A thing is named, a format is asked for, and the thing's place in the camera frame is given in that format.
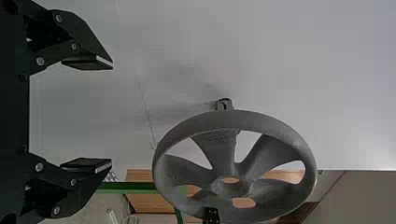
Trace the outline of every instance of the wall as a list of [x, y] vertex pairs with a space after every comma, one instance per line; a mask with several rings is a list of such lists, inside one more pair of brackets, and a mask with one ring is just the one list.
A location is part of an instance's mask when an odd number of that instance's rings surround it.
[[346, 172], [304, 224], [395, 223], [396, 172]]

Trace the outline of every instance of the ceiling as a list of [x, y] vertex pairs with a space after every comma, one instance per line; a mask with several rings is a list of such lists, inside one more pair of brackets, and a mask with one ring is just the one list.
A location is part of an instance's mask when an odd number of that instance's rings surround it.
[[[109, 72], [56, 65], [32, 78], [31, 149], [49, 161], [109, 157], [123, 178], [151, 166], [150, 123], [158, 142], [229, 97], [297, 130], [319, 169], [396, 170], [393, 2], [37, 3], [77, 13], [115, 61]], [[238, 160], [256, 137], [238, 137]], [[173, 152], [207, 165], [191, 141]]]

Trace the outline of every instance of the cable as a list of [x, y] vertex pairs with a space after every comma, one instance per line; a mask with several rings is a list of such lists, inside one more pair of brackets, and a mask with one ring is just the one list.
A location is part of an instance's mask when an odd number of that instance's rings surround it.
[[145, 97], [144, 97], [144, 95], [143, 95], [142, 86], [140, 85], [139, 75], [137, 74], [137, 71], [136, 71], [136, 70], [134, 71], [134, 76], [135, 76], [135, 78], [136, 78], [137, 85], [139, 86], [140, 94], [142, 95], [143, 106], [145, 107], [146, 116], [147, 116], [147, 118], [148, 118], [148, 125], [149, 125], [149, 128], [150, 128], [150, 130], [151, 130], [151, 136], [152, 136], [152, 140], [154, 141], [154, 146], [155, 146], [155, 148], [156, 148], [156, 147], [157, 147], [157, 141], [155, 140], [155, 134], [154, 134], [154, 130], [153, 130], [153, 128], [152, 128], [151, 118], [150, 118], [150, 116], [149, 116], [149, 110], [148, 110], [148, 107], [147, 107], [147, 105], [146, 105], [146, 100], [145, 100]]

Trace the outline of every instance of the fan blade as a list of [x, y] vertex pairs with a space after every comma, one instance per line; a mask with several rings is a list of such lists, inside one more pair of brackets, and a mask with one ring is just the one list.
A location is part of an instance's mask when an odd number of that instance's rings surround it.
[[211, 170], [183, 158], [165, 155], [161, 161], [163, 172], [158, 175], [168, 182], [168, 186], [194, 185], [208, 188], [216, 179]]
[[231, 200], [222, 199], [217, 194], [204, 189], [192, 195], [191, 199], [204, 203], [208, 207], [233, 207]]
[[192, 140], [204, 152], [217, 176], [234, 175], [236, 130], [201, 133]]
[[299, 160], [295, 149], [267, 135], [262, 135], [247, 157], [237, 164], [245, 179], [254, 181], [266, 172], [291, 161]]
[[259, 179], [251, 187], [249, 197], [259, 206], [279, 205], [296, 185], [276, 179]]

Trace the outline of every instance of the fan ring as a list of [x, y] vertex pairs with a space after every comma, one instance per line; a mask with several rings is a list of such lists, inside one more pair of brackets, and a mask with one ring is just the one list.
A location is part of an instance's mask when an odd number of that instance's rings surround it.
[[[184, 139], [198, 134], [224, 130], [242, 130], [265, 134], [286, 144], [290, 147], [290, 150], [293, 150], [298, 155], [299, 161], [305, 166], [304, 178], [296, 185], [295, 191], [281, 198], [284, 204], [272, 204], [265, 207], [265, 209], [263, 209], [264, 206], [236, 209], [222, 203], [195, 201], [177, 193], [173, 184], [177, 174], [167, 173], [169, 164], [165, 157], [166, 152]], [[244, 110], [207, 112], [182, 121], [161, 140], [154, 155], [152, 171], [158, 191], [175, 208], [190, 216], [203, 218], [205, 207], [217, 207], [221, 222], [226, 223], [254, 223], [284, 216], [306, 200], [318, 179], [315, 158], [308, 144], [296, 131], [278, 119]], [[219, 177], [217, 176], [216, 179], [211, 181], [218, 182], [218, 179]]]

